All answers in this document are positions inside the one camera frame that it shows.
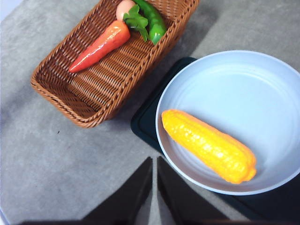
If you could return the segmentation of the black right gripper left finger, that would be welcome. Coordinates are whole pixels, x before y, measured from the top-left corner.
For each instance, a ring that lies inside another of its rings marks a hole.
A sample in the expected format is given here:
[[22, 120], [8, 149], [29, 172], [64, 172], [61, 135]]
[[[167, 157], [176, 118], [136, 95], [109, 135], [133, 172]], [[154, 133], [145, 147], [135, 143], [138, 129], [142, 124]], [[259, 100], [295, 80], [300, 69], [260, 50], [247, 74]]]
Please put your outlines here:
[[88, 215], [84, 225], [133, 225], [152, 190], [152, 158], [148, 157], [110, 197]]

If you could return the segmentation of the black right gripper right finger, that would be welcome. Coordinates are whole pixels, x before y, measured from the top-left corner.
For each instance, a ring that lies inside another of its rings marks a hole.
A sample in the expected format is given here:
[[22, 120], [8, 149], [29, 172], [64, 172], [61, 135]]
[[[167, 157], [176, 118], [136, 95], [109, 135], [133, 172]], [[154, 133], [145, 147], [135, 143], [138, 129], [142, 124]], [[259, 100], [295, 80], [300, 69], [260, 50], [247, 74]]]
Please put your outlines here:
[[222, 212], [198, 195], [162, 158], [157, 158], [157, 185], [177, 225], [226, 225]]

